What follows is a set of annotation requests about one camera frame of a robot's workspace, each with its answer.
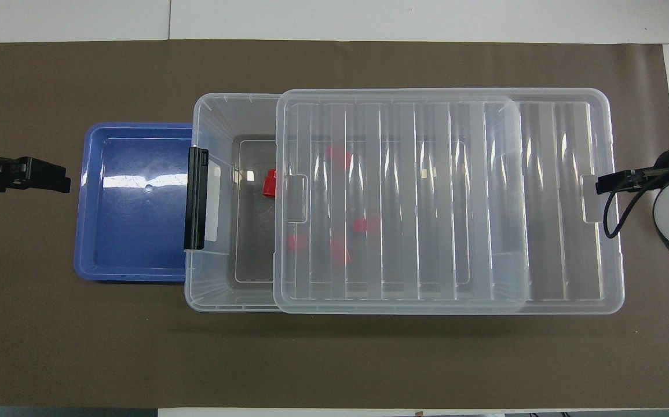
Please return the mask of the clear ribbed plastic lid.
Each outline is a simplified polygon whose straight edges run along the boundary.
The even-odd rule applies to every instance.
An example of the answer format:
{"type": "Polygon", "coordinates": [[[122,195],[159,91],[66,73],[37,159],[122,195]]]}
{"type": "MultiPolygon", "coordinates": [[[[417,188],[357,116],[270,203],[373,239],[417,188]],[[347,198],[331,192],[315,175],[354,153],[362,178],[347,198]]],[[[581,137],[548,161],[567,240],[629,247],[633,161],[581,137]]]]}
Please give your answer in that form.
{"type": "Polygon", "coordinates": [[[617,312],[622,251],[604,237],[595,191],[614,170],[609,99],[594,88],[480,89],[507,93],[520,112],[529,301],[516,315],[617,312]]]}

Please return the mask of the blue plastic tray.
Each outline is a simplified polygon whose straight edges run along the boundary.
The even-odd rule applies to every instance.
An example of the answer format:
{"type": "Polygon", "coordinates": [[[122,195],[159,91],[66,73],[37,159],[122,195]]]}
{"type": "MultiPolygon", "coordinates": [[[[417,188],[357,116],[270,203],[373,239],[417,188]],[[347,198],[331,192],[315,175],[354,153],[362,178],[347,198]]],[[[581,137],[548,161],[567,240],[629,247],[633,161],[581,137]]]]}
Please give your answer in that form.
{"type": "Polygon", "coordinates": [[[105,283],[184,282],[193,127],[101,122],[83,141],[73,267],[105,283]]]}

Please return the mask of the clear plastic storage box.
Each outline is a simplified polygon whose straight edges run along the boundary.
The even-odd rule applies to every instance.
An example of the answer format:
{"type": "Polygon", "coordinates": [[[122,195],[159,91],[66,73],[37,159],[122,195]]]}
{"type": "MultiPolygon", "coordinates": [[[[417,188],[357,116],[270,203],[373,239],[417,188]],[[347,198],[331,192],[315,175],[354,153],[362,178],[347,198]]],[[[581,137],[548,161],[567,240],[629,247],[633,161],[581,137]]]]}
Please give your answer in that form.
{"type": "Polygon", "coordinates": [[[520,112],[480,88],[208,93],[204,248],[186,250],[200,312],[517,314],[529,302],[520,112]],[[350,168],[332,167],[329,145],[350,168]],[[276,198],[262,195],[276,169],[276,198]],[[379,234],[352,230],[379,216],[379,234]],[[289,253],[289,235],[309,247],[289,253]],[[346,267],[331,262],[345,236],[346,267]]]}

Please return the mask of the brown paper table mat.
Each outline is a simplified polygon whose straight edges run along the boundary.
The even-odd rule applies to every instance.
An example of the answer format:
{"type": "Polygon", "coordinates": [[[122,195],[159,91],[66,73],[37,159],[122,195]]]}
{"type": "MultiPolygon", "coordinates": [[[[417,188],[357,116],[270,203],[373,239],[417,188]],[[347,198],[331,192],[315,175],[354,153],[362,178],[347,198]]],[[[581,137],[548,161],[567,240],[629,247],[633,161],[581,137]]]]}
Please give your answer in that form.
{"type": "Polygon", "coordinates": [[[68,169],[71,193],[0,193],[0,406],[669,408],[669,252],[652,196],[621,233],[610,315],[197,312],[180,286],[73,269],[97,122],[187,122],[205,93],[592,87],[617,169],[669,148],[663,47],[173,40],[0,44],[0,155],[68,169]]]}

